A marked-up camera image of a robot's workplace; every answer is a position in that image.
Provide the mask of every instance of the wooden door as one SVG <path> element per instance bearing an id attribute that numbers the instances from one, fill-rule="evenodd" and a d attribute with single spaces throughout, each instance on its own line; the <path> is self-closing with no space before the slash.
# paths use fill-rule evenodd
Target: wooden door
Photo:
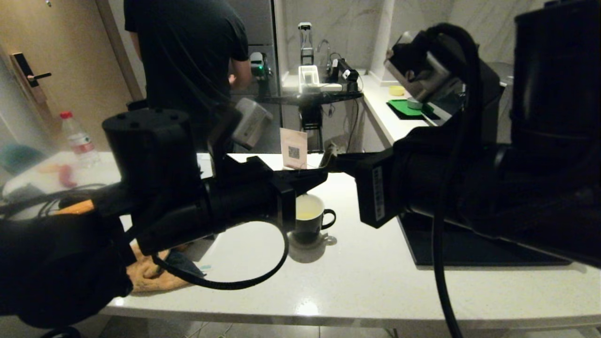
<path id="1" fill-rule="evenodd" d="M 35 74 L 51 72 L 38 80 L 47 101 L 38 103 L 25 79 L 20 84 L 51 138 L 65 146 L 59 113 L 73 115 L 88 131 L 96 148 L 109 150 L 102 121 L 126 110 L 132 100 L 96 2 L 0 0 L 0 51 L 15 69 L 9 55 L 23 53 Z"/>

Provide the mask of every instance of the mug handle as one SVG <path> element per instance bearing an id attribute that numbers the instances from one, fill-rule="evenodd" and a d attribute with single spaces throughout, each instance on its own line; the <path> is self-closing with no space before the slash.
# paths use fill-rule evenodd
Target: mug handle
<path id="1" fill-rule="evenodd" d="M 327 229 L 327 228 L 333 226 L 334 222 L 336 222 L 336 213 L 334 212 L 334 210 L 332 210 L 332 209 L 325 209 L 323 211 L 323 214 L 324 215 L 326 215 L 326 214 L 332 214 L 332 216 L 334 216 L 334 219 L 330 223 L 322 225 L 322 230 Z"/>

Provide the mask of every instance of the yellow lid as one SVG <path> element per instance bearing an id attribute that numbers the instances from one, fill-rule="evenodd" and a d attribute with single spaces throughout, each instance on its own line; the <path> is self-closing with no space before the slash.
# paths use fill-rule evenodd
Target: yellow lid
<path id="1" fill-rule="evenodd" d="M 403 96 L 405 94 L 405 88 L 401 85 L 392 85 L 388 87 L 388 93 L 393 96 Z"/>

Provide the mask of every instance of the paper card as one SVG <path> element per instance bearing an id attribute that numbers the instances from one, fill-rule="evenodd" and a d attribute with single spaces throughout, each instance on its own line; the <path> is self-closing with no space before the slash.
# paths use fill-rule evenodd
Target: paper card
<path id="1" fill-rule="evenodd" d="M 294 169 L 307 169 L 307 133 L 280 128 L 284 166 Z"/>

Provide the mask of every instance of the red bottle cap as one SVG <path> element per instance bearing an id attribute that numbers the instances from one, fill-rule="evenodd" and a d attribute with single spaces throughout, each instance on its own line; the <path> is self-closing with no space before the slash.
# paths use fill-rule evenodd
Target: red bottle cap
<path id="1" fill-rule="evenodd" d="M 61 112 L 61 118 L 63 120 L 66 120 L 67 118 L 73 117 L 73 113 L 71 113 L 70 111 L 63 111 Z"/>

